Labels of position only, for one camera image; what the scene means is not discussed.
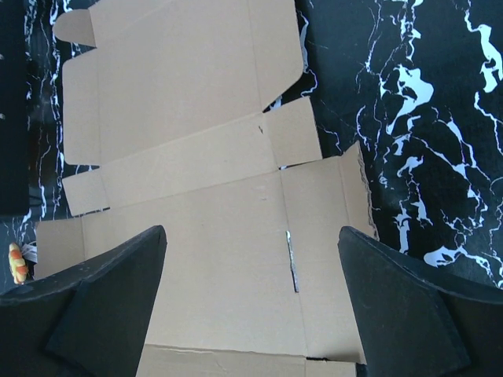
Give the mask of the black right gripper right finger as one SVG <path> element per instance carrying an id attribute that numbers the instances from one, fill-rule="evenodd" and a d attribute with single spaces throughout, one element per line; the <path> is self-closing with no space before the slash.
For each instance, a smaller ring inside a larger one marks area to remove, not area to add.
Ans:
<path id="1" fill-rule="evenodd" d="M 401 254 L 350 226 L 339 255 L 364 376 L 500 376 L 502 292 Z"/>

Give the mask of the brown cardboard box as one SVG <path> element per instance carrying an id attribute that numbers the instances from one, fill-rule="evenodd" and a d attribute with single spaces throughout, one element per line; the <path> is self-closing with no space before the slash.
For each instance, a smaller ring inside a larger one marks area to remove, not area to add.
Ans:
<path id="1" fill-rule="evenodd" d="M 162 225 L 139 374 L 353 376 L 365 361 L 338 252 L 375 232 L 358 145 L 324 158 L 292 1 L 99 1 L 55 36 L 71 217 L 36 229 L 44 278 Z"/>

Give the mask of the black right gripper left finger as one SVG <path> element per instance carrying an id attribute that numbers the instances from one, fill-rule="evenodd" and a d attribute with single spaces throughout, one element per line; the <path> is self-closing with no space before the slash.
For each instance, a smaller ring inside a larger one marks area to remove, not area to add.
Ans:
<path id="1" fill-rule="evenodd" d="M 134 376 L 167 249 L 153 226 L 1 296 L 3 376 Z"/>

